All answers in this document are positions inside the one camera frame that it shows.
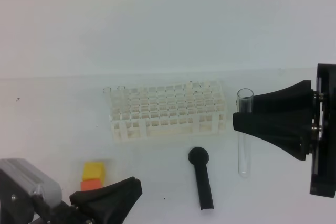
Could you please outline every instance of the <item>table surface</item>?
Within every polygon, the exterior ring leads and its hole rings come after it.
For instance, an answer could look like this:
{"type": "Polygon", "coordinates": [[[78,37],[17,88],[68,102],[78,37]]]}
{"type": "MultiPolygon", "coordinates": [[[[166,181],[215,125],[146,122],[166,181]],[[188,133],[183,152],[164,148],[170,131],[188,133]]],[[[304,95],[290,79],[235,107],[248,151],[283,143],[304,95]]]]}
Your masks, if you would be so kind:
{"type": "Polygon", "coordinates": [[[86,76],[0,80],[0,158],[29,160],[62,187],[64,201],[79,190],[85,162],[103,161],[107,184],[131,176],[143,195],[125,220],[132,223],[317,223],[333,220],[336,199],[309,194],[311,156],[298,161],[250,137],[251,176],[238,174],[237,135],[232,128],[236,92],[255,94],[312,80],[316,69],[270,69],[141,76],[86,76]],[[162,85],[218,79],[227,100],[221,135],[153,138],[115,144],[103,88],[162,85]],[[205,148],[214,210],[199,208],[193,166],[187,155],[205,148]]]}

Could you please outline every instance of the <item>white wall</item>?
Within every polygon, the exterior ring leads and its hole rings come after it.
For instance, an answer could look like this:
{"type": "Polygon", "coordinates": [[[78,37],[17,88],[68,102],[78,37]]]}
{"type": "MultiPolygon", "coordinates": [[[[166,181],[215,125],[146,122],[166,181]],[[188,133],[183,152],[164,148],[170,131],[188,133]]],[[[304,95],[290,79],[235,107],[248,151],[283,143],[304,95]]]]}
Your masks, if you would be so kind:
{"type": "Polygon", "coordinates": [[[0,78],[336,63],[335,17],[335,0],[0,0],[0,78]]]}

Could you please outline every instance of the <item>black rubber bulb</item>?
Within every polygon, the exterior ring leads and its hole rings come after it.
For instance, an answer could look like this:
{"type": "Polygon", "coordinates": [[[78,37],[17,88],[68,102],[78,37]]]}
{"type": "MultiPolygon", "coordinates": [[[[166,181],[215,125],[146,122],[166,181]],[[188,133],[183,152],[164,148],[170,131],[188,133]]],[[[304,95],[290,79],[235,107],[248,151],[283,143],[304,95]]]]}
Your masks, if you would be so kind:
{"type": "Polygon", "coordinates": [[[208,170],[206,168],[206,164],[209,161],[208,152],[201,147],[195,147],[189,152],[188,159],[190,163],[195,166],[196,182],[201,210],[214,209],[208,170]]]}

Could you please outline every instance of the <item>gray metal part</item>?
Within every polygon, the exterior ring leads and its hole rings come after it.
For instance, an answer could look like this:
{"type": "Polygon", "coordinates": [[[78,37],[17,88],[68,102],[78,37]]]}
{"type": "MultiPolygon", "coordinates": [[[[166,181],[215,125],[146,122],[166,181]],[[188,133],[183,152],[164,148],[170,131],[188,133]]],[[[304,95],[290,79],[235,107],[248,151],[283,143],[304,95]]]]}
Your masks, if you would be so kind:
{"type": "Polygon", "coordinates": [[[59,184],[25,159],[0,159],[0,169],[29,195],[41,195],[50,208],[62,202],[62,191],[59,184]]]}

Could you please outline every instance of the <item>orange block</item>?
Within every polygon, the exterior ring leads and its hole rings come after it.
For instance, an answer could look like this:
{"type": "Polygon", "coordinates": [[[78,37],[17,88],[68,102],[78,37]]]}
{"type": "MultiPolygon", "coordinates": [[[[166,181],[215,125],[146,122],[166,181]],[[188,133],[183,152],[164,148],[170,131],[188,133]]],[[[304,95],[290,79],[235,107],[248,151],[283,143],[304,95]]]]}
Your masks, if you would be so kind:
{"type": "Polygon", "coordinates": [[[80,190],[81,191],[90,191],[90,190],[95,190],[102,188],[102,184],[100,179],[90,179],[90,180],[85,180],[80,183],[80,190]]]}

